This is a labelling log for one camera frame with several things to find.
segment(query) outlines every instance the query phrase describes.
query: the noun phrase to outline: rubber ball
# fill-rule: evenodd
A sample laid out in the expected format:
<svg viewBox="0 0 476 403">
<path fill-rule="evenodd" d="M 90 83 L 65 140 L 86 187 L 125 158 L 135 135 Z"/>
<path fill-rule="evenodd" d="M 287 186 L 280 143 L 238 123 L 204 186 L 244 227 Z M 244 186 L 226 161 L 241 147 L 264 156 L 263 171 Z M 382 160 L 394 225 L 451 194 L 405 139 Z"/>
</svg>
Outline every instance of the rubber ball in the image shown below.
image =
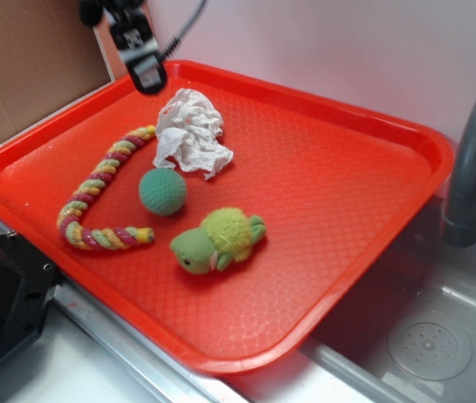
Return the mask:
<svg viewBox="0 0 476 403">
<path fill-rule="evenodd" d="M 186 182 L 180 174 L 168 168 L 155 168 L 144 174 L 139 183 L 143 205 L 154 214 L 169 216 L 186 202 Z"/>
</svg>

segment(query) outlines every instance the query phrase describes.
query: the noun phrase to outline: sink drain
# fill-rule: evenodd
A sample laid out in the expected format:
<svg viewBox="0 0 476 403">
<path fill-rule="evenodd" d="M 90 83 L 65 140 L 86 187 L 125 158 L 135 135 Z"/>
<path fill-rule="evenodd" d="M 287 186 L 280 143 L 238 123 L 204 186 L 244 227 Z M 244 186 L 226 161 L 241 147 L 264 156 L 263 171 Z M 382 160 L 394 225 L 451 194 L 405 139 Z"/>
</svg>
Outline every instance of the sink drain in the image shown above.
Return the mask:
<svg viewBox="0 0 476 403">
<path fill-rule="evenodd" d="M 389 351 L 408 374 L 426 380 L 445 380 L 461 374 L 471 362 L 468 334 L 433 313 L 410 315 L 390 330 Z"/>
</svg>

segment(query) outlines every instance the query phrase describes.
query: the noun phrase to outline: crumpled paper towel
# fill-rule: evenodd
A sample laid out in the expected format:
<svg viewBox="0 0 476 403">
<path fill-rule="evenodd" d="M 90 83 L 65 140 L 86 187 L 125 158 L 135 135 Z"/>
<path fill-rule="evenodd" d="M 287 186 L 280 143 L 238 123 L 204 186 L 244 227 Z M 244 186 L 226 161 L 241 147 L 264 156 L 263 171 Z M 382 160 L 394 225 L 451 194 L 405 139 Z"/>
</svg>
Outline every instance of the crumpled paper towel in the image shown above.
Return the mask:
<svg viewBox="0 0 476 403">
<path fill-rule="evenodd" d="M 206 180 L 215 176 L 233 158 L 232 150 L 220 145 L 222 116 L 202 93 L 181 89 L 160 111 L 155 135 L 158 146 L 154 159 L 157 168 L 176 165 L 185 172 L 207 170 Z"/>
</svg>

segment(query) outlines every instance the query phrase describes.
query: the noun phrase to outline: plastic tray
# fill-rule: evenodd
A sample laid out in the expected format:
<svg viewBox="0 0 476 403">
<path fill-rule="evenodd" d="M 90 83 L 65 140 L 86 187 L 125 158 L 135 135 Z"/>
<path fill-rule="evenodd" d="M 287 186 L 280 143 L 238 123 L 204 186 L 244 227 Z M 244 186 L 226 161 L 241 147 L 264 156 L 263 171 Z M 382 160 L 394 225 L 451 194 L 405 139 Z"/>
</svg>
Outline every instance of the plastic tray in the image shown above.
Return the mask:
<svg viewBox="0 0 476 403">
<path fill-rule="evenodd" d="M 296 348 L 344 296 L 447 177 L 452 151 L 439 133 L 397 118 L 191 62 L 166 68 L 157 97 L 126 77 L 3 146 L 0 219 L 183 364 L 211 374 L 257 369 Z M 152 227 L 155 241 L 72 248 L 56 230 L 58 211 L 113 142 L 156 124 L 183 87 L 221 112 L 233 162 L 209 181 L 182 173 L 186 205 L 157 217 L 138 197 L 152 140 L 81 223 Z M 260 215 L 267 237 L 225 272 L 190 275 L 170 240 L 220 207 Z"/>
</svg>

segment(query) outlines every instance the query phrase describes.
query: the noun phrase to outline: tray rim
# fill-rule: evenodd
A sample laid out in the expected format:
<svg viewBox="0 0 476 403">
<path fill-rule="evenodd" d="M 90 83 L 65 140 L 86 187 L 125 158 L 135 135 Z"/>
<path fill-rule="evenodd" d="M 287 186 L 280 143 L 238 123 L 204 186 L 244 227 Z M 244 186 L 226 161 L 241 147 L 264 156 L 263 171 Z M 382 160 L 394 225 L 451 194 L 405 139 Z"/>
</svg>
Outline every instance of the tray rim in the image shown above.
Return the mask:
<svg viewBox="0 0 476 403">
<path fill-rule="evenodd" d="M 109 306 L 110 309 L 115 311 L 124 320 L 136 327 L 146 337 L 152 338 L 171 356 L 194 369 L 209 374 L 223 375 L 249 372 L 281 359 L 294 351 L 317 323 L 328 314 L 329 310 L 336 305 L 337 301 L 345 293 L 336 296 L 337 293 L 332 293 L 332 291 L 341 287 L 346 289 L 346 291 L 349 290 L 368 269 L 367 265 L 365 265 L 365 269 L 362 269 L 363 265 L 377 257 L 392 242 L 395 238 L 392 234 L 397 235 L 403 229 L 448 177 L 453 165 L 452 147 L 440 133 L 431 128 L 362 107 L 319 97 L 307 92 L 301 92 L 192 61 L 173 60 L 166 62 L 165 67 L 169 77 L 187 78 L 187 76 L 194 74 L 195 81 L 204 82 L 202 78 L 211 80 L 214 76 L 217 76 L 225 81 L 223 90 L 245 97 L 254 97 L 255 100 L 267 102 L 276 107 L 291 109 L 308 117 L 320 118 L 335 124 L 342 122 L 344 119 L 343 126 L 345 128 L 348 127 L 348 119 L 350 119 L 355 129 L 360 127 L 359 125 L 362 125 L 363 122 L 366 122 L 370 130 L 381 128 L 380 136 L 372 133 L 366 133 L 367 135 L 386 139 L 387 141 L 415 150 L 418 154 L 424 156 L 431 168 L 431 175 L 428 181 L 397 212 L 395 217 L 380 231 L 374 241 L 348 266 L 343 275 L 328 287 L 322 298 L 285 337 L 271 348 L 242 359 L 213 358 L 202 353 L 195 346 L 173 333 L 164 323 L 138 309 L 131 301 L 125 299 L 115 290 L 107 288 L 105 283 L 102 283 L 96 276 L 83 269 L 82 265 L 78 264 L 74 259 L 61 254 L 59 245 L 53 245 L 37 233 L 31 233 L 30 225 L 25 223 L 21 217 L 12 214 L 8 207 L 0 202 L 0 220 L 26 236 L 36 247 L 52 258 L 59 267 L 70 268 L 67 272 L 68 276 L 93 294 L 99 301 Z M 0 147 L 0 171 L 27 153 L 60 135 L 60 133 L 82 122 L 86 119 L 86 116 L 99 112 L 133 91 L 133 83 L 128 76 L 125 76 L 7 142 L 4 146 Z M 270 96 L 274 92 L 277 93 L 276 102 Z M 326 119 L 326 111 L 332 113 L 329 119 Z M 400 127 L 404 128 L 407 134 L 411 133 L 412 135 L 407 135 L 403 138 L 400 138 L 400 136 L 395 137 L 395 132 L 399 131 Z M 34 141 L 33 139 L 30 149 L 24 148 L 26 139 L 33 136 L 37 136 L 38 140 Z"/>
</svg>

